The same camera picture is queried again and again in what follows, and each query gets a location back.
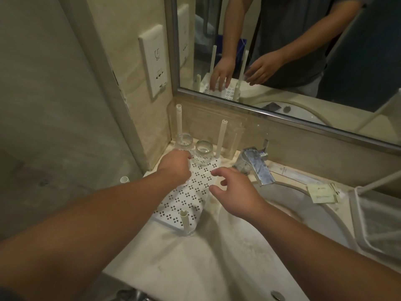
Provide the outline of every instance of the sink drain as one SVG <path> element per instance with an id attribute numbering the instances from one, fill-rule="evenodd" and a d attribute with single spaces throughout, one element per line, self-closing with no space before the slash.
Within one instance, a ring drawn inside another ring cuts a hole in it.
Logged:
<path id="1" fill-rule="evenodd" d="M 277 301 L 286 301 L 286 299 L 284 298 L 284 296 L 282 294 L 280 294 L 278 291 L 271 291 L 270 294 L 272 295 L 272 297 L 274 298 L 274 300 Z"/>

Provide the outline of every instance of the faucet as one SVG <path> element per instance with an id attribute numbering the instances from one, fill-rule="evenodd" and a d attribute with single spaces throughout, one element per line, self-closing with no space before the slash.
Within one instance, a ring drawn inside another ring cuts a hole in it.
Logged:
<path id="1" fill-rule="evenodd" d="M 261 186 L 275 182 L 269 168 L 265 164 L 265 160 L 268 158 L 268 144 L 269 141 L 265 139 L 262 150 L 258 150 L 256 147 L 243 149 L 233 165 L 234 168 L 245 175 L 253 172 Z"/>

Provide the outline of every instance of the mirror frame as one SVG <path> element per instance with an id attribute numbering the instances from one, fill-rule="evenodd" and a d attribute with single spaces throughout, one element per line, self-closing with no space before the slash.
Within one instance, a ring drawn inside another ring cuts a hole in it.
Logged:
<path id="1" fill-rule="evenodd" d="M 185 89 L 180 86 L 180 55 L 178 47 L 178 16 L 177 16 L 177 0 L 164 0 L 166 12 L 166 30 L 168 40 L 168 55 L 170 60 L 170 75 L 173 96 L 180 94 L 186 97 L 195 98 L 200 101 L 205 101 L 226 109 L 242 112 L 257 116 L 270 121 L 276 121 L 289 126 L 294 126 L 306 131 L 317 134 L 322 134 L 331 138 L 346 141 L 352 144 L 374 149 L 377 151 L 390 153 L 401 156 L 401 146 L 389 142 L 377 140 L 367 136 L 362 136 L 356 133 L 340 130 L 337 128 L 323 126 L 306 120 L 298 119 L 292 116 L 279 114 L 253 106 L 247 106 L 235 101 L 226 100 L 223 98 L 210 96 L 194 90 Z"/>

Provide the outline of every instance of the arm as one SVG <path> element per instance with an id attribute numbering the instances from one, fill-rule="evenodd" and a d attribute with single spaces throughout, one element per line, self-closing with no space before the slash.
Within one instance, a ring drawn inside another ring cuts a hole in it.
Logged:
<path id="1" fill-rule="evenodd" d="M 216 82 L 219 79 L 218 90 L 223 90 L 223 83 L 226 79 L 225 87 L 230 85 L 231 77 L 235 68 L 235 58 L 237 57 L 237 45 L 241 36 L 244 17 L 253 0 L 229 0 L 223 31 L 223 54 L 210 77 L 210 88 L 216 89 Z"/>
<path id="2" fill-rule="evenodd" d="M 189 177 L 188 151 L 143 179 L 95 192 L 0 244 L 0 286 L 26 300 L 73 300 Z"/>
<path id="3" fill-rule="evenodd" d="M 223 191 L 212 194 L 231 214 L 252 224 L 265 237 L 308 298 L 319 300 L 399 300 L 401 275 L 294 220 L 267 203 L 248 177 L 218 168 Z"/>
<path id="4" fill-rule="evenodd" d="M 342 1 L 333 5 L 330 13 L 314 24 L 302 36 L 279 50 L 261 56 L 245 73 L 251 85 L 262 84 L 284 64 L 297 60 L 325 45 L 342 33 L 357 15 L 362 2 Z"/>

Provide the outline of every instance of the soap packet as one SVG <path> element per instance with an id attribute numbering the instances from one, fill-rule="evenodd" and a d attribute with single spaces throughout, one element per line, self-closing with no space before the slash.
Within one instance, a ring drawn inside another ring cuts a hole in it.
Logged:
<path id="1" fill-rule="evenodd" d="M 312 201 L 316 204 L 338 203 L 338 195 L 340 192 L 334 183 L 308 184 L 307 189 Z"/>

